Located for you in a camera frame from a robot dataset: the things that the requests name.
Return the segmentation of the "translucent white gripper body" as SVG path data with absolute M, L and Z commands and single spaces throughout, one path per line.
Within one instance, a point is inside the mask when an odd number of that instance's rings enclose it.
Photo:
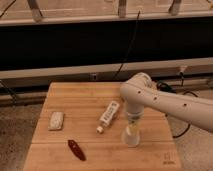
M 128 147 L 136 147 L 140 143 L 140 131 L 132 124 L 126 126 L 121 136 L 122 142 Z

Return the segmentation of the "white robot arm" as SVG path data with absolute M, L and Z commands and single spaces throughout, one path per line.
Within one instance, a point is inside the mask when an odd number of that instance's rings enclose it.
M 136 147 L 140 143 L 138 121 L 145 107 L 213 133 L 213 100 L 159 91 L 152 87 L 150 76 L 143 72 L 124 82 L 120 95 L 125 102 L 128 120 L 122 141 L 129 147 Z

